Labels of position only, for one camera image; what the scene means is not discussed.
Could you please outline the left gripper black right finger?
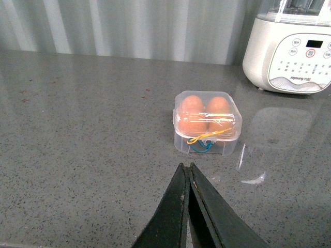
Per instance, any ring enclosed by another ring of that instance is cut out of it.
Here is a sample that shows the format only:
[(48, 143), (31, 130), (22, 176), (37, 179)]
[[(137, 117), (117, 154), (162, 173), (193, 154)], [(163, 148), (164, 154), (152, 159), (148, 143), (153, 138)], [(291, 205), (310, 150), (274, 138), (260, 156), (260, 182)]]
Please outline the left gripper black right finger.
[(193, 247), (269, 247), (230, 207), (198, 167), (189, 166)]

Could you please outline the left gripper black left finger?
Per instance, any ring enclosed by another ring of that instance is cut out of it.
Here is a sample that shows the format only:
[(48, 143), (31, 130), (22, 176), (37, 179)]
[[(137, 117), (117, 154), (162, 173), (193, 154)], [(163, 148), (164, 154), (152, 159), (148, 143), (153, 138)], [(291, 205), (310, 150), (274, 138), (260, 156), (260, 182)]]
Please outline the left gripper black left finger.
[(177, 167), (153, 217), (133, 247), (186, 247), (190, 182), (188, 168)]

